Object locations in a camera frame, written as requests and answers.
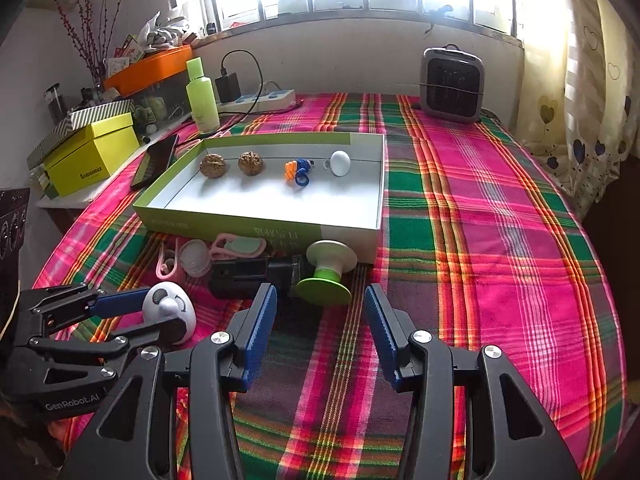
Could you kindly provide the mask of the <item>small white knob hook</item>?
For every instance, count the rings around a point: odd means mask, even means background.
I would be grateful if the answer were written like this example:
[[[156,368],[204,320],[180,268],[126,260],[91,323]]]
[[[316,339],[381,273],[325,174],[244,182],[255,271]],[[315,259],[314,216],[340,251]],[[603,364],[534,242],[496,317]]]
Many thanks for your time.
[[[334,151],[331,156],[323,163],[323,167],[326,170],[330,170],[334,177],[342,178],[349,174],[350,167],[352,166],[352,160],[345,151]]]

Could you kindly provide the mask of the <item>green white spool holder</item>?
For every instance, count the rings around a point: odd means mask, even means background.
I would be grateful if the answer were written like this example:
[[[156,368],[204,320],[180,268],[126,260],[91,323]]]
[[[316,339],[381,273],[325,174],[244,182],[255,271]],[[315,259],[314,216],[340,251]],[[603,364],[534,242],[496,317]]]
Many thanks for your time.
[[[352,293],[342,284],[342,276],[356,268],[356,252],[337,240],[318,240],[307,248],[306,259],[314,275],[296,284],[297,295],[316,306],[347,306]]]

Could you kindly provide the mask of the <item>pink clip green pad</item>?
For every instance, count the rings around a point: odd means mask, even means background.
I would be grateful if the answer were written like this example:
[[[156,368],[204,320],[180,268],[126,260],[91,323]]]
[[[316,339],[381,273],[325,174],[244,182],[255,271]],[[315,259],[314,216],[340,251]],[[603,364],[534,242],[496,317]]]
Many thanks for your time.
[[[253,259],[262,255],[267,242],[259,237],[220,233],[209,247],[213,261],[231,259]]]

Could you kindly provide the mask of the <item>black rectangular device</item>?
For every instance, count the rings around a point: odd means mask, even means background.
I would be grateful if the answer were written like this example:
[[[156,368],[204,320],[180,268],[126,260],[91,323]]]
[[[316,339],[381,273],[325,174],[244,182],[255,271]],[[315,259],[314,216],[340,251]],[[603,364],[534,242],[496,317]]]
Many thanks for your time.
[[[208,287],[218,299],[253,299],[262,283],[273,285],[279,296],[292,296],[295,285],[311,274],[300,255],[220,260],[212,264]]]

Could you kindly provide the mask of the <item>clear round plastic jar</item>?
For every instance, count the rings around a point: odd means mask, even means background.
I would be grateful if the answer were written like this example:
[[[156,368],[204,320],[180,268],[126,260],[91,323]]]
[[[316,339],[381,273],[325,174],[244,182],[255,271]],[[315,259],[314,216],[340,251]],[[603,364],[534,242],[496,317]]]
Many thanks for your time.
[[[210,270],[208,246],[202,240],[188,240],[179,249],[178,261],[191,278],[202,278]]]

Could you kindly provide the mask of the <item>pink clip with hook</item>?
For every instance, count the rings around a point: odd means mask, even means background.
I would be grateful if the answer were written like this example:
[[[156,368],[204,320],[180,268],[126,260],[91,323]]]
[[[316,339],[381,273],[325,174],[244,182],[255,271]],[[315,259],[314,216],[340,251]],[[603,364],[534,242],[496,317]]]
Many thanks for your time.
[[[178,261],[179,243],[178,240],[172,242],[161,242],[155,266],[156,278],[161,282],[173,282],[180,284],[183,282],[183,270]]]

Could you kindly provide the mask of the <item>pink plaid tablecloth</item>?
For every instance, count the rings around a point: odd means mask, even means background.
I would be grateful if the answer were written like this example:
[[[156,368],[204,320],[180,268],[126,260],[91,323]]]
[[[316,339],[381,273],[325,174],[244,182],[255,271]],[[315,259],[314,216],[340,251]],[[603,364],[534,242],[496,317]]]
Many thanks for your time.
[[[500,347],[548,411],[586,479],[628,420],[624,343],[605,273],[547,175],[493,120],[456,125],[408,96],[307,96],[239,134],[363,131],[386,137],[381,284],[452,346]],[[359,304],[280,311],[262,372],[235,400],[251,479],[390,479],[410,399],[384,379]]]

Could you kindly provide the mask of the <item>dark brown walnut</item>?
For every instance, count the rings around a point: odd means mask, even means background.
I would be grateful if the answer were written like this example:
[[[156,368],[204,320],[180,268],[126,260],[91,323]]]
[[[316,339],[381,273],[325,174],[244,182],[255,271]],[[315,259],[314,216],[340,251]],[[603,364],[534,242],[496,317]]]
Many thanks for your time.
[[[227,163],[219,154],[207,154],[200,162],[200,173],[207,179],[218,179],[227,172]]]

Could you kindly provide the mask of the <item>light green plastic bottle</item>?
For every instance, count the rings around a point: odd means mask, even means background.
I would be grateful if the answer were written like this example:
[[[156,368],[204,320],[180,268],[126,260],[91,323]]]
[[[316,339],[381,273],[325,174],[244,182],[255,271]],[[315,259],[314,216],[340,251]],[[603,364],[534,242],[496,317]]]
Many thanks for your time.
[[[205,75],[200,58],[186,62],[186,70],[189,75],[186,94],[195,125],[200,133],[215,132],[220,127],[220,119],[212,81]]]

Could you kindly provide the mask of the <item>white panda-face round gadget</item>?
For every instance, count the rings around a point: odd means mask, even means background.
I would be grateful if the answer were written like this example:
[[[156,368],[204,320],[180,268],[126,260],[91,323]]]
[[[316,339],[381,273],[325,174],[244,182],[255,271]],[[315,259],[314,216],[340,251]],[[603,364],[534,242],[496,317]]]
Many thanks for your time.
[[[181,339],[174,339],[174,346],[184,344],[196,329],[196,314],[186,291],[174,282],[160,282],[150,288],[142,302],[144,322],[157,322],[168,316],[177,315],[186,326]]]

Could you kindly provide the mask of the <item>light brown walnut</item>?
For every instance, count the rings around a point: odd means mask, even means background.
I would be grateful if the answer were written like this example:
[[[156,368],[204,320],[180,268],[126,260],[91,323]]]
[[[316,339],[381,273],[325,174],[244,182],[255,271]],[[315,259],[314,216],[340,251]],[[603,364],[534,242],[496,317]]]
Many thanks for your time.
[[[256,152],[247,151],[240,155],[238,166],[247,177],[256,177],[264,170],[264,161]]]

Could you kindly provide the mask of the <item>striped gift box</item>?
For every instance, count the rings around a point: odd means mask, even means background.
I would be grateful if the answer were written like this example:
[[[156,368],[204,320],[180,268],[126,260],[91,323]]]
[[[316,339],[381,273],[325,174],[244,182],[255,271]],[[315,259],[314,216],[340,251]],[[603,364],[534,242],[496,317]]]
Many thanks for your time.
[[[134,109],[132,99],[114,101],[70,112],[45,136],[27,157],[27,166],[34,169],[76,131],[95,122],[130,113]]]

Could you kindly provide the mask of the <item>orange plastic tray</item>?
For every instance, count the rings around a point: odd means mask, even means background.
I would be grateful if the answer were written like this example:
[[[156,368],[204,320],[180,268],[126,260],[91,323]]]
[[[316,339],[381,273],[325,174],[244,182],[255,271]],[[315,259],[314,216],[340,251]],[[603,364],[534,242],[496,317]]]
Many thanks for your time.
[[[190,46],[155,53],[105,79],[103,89],[115,89],[123,98],[128,98],[183,72],[191,58],[193,51]]]

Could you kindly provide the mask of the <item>red berry branches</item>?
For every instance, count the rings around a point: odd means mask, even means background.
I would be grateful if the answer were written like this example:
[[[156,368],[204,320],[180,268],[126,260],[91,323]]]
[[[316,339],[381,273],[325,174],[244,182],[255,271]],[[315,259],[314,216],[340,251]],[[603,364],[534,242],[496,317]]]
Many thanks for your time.
[[[58,17],[72,46],[84,62],[94,88],[106,79],[106,60],[110,53],[115,25],[124,0],[53,0]]]

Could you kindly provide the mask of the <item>green white cardboard tray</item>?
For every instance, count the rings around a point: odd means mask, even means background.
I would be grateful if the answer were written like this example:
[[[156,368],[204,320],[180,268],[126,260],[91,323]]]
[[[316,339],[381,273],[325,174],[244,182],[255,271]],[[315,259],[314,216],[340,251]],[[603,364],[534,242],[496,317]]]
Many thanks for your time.
[[[337,178],[323,163],[342,150],[352,160]],[[247,177],[240,155],[253,151],[264,170]],[[200,173],[207,154],[227,172]],[[221,136],[194,145],[134,202],[150,231],[212,242],[220,233],[259,237],[281,254],[302,254],[317,240],[337,240],[374,263],[383,217],[386,142],[358,132],[290,132]]]

